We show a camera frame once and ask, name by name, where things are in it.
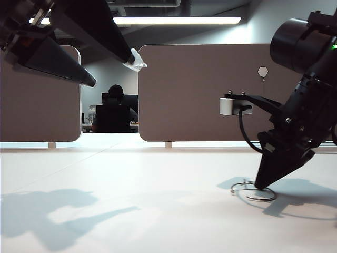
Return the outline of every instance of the fluorescent light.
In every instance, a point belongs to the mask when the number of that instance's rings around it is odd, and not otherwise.
[[[49,25],[49,24],[50,24],[49,18],[48,18],[48,17],[45,17],[44,19],[42,19],[41,24],[43,24],[43,25]]]
[[[240,17],[114,17],[117,25],[228,25]]]

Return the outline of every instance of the gray partition panel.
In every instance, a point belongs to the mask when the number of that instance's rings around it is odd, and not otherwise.
[[[301,75],[275,64],[269,44],[149,45],[138,75],[140,135],[146,141],[243,140],[237,116],[219,115],[219,98],[245,91],[284,103]],[[263,82],[257,71],[269,70]],[[248,136],[268,130],[270,115],[254,106]]]
[[[77,49],[63,49],[80,61]],[[30,69],[16,72],[2,56],[0,141],[76,140],[81,134],[79,84]]]

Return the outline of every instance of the black cable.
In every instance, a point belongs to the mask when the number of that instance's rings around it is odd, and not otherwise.
[[[247,109],[250,109],[252,108],[250,105],[247,105],[247,106],[243,106],[240,108],[239,110],[239,124],[240,124],[240,130],[241,130],[241,133],[242,133],[242,136],[244,138],[244,140],[248,143],[248,145],[254,149],[255,151],[263,154],[263,151],[262,149],[259,149],[258,147],[256,147],[251,141],[250,139],[248,138],[246,132],[244,131],[244,128],[243,128],[243,122],[242,122],[242,112],[247,110]]]
[[[331,137],[332,137],[332,141],[333,143],[335,143],[335,145],[337,145],[337,135],[336,135],[336,131],[335,131],[335,128],[336,128],[336,125],[333,125],[333,127],[331,128]]]

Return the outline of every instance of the office chair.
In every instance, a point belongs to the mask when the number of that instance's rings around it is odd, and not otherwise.
[[[129,133],[130,107],[127,105],[97,105],[97,133]]]

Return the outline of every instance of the person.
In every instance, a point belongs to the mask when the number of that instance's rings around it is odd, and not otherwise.
[[[108,92],[109,92],[110,98],[115,98],[117,104],[123,105],[124,90],[120,85],[118,84],[112,85],[109,88]],[[131,107],[130,107],[129,117],[130,117],[130,121],[138,123],[138,114]],[[95,116],[94,121],[92,123],[92,131],[96,132],[96,130],[97,130],[97,118]]]

